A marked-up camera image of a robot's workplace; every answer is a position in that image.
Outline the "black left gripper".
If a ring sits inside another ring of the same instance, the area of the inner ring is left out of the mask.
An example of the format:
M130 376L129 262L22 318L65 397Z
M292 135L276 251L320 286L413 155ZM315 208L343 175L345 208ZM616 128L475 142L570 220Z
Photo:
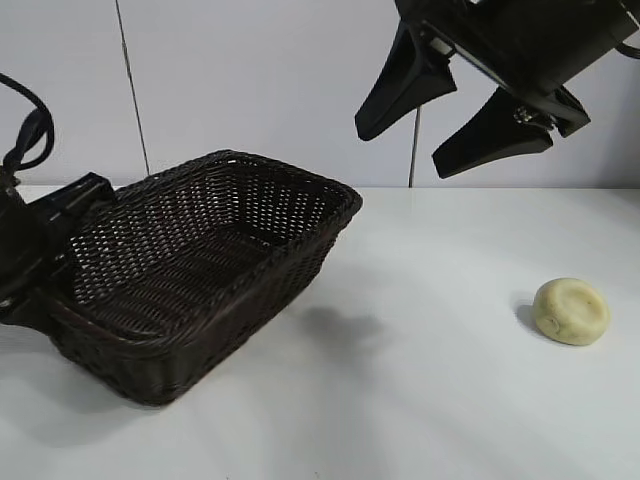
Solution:
M62 333L51 313L58 292L81 300L81 237L71 237L89 212L116 199L109 180L89 173L31 203L1 177L1 323ZM50 285L38 286L52 275Z

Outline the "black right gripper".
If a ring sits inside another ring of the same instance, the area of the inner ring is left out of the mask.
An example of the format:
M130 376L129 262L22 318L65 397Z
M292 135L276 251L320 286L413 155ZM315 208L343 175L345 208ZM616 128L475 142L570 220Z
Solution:
M434 151L440 178L551 148L546 129L516 121L521 103L550 117L564 137L587 125L586 111L565 85L629 36L626 1L399 1L396 8L409 24L398 24L355 115L361 140L456 91L455 52L504 89Z

